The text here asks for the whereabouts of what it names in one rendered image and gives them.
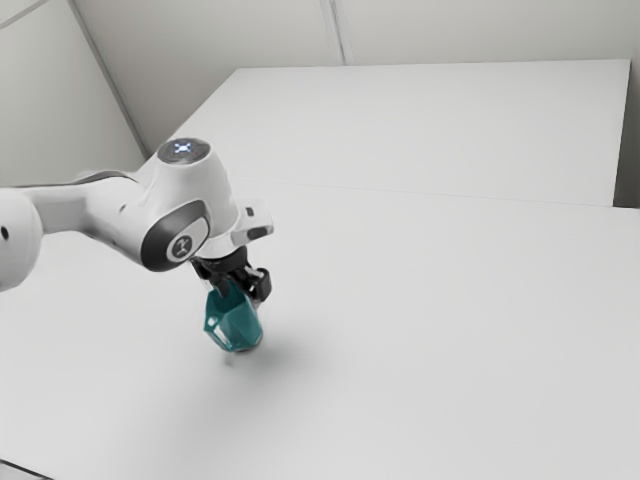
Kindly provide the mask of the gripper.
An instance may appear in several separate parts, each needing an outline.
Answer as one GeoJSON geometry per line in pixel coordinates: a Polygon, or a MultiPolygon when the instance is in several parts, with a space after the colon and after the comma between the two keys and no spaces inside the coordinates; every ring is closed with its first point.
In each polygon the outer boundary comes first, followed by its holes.
{"type": "Polygon", "coordinates": [[[270,272],[252,267],[246,248],[238,248],[217,259],[194,256],[192,266],[199,278],[211,285],[221,298],[228,296],[232,285],[250,300],[266,300],[272,292],[270,272]]]}

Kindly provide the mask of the teal faceted mug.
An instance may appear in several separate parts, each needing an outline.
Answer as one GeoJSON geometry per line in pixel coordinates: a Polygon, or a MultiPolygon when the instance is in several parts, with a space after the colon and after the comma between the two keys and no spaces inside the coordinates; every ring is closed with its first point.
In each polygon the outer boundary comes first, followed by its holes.
{"type": "Polygon", "coordinates": [[[226,352],[253,349],[262,338],[262,327],[249,298],[230,289],[226,296],[211,290],[206,299],[204,332],[226,352]]]}

